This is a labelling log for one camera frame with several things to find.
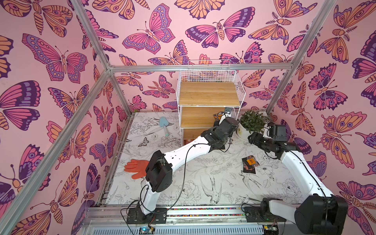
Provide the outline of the orange tea bag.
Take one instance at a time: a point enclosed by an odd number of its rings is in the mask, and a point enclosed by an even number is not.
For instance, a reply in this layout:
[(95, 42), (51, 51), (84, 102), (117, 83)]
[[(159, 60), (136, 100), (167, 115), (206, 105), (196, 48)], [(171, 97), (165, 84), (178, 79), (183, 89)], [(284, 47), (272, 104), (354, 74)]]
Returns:
[(258, 161), (255, 159), (253, 155), (245, 158), (245, 164), (249, 169), (259, 166)]
[(225, 115), (224, 112), (218, 112), (218, 113), (215, 115), (215, 118), (220, 120), (224, 115)]

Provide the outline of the red tea bag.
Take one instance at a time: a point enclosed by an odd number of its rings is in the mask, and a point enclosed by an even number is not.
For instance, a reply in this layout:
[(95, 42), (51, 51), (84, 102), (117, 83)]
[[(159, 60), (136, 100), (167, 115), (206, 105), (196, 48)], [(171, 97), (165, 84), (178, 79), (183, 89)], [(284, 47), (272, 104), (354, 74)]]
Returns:
[(249, 168), (246, 166), (246, 164), (245, 164), (245, 158), (242, 159), (242, 162), (243, 162), (243, 172), (244, 172), (244, 173), (252, 173), (252, 174), (255, 174), (255, 173), (256, 173), (255, 168), (251, 168), (251, 169), (249, 169)]

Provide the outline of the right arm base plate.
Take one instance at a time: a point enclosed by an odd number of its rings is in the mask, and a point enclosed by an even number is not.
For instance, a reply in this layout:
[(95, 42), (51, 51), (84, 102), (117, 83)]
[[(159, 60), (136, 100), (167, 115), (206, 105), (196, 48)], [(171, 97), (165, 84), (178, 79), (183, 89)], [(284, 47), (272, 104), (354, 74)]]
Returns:
[(245, 214), (247, 222), (257, 223), (273, 223), (273, 222), (286, 222), (287, 220), (270, 213), (263, 213), (260, 207), (251, 207), (246, 205), (241, 209)]

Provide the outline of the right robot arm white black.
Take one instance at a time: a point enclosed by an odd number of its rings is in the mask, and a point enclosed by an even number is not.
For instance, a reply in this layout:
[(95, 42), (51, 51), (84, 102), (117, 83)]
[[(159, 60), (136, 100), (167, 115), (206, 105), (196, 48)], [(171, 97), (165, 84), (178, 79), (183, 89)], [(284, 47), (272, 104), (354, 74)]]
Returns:
[(303, 195), (302, 204), (264, 198), (260, 204), (261, 215), (272, 214), (284, 218), (306, 235), (342, 234), (348, 204), (320, 181), (304, 159), (299, 146), (287, 141), (284, 125), (268, 124), (266, 135), (253, 132), (248, 141), (266, 153), (273, 152), (276, 159), (289, 170)]

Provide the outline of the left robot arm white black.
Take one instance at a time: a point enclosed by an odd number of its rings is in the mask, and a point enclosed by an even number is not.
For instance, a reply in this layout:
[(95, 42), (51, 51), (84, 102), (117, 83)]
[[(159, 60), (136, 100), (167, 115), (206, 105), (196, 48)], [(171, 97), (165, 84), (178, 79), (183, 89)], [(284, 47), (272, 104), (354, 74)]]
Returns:
[(156, 213), (156, 204), (161, 192), (172, 184), (173, 173), (187, 162), (214, 150), (222, 150), (237, 130), (239, 122), (224, 118), (218, 125), (205, 130), (199, 137), (176, 150), (153, 153), (146, 167), (146, 189), (142, 189), (138, 206), (144, 215)]

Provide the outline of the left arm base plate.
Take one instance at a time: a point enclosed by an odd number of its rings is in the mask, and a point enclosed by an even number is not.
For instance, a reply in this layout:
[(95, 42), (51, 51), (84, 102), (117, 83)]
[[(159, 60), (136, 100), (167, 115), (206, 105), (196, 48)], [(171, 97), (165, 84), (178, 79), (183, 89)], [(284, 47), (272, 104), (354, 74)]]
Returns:
[(166, 208), (156, 208), (153, 212), (144, 214), (141, 208), (131, 208), (126, 219), (127, 224), (165, 224)]

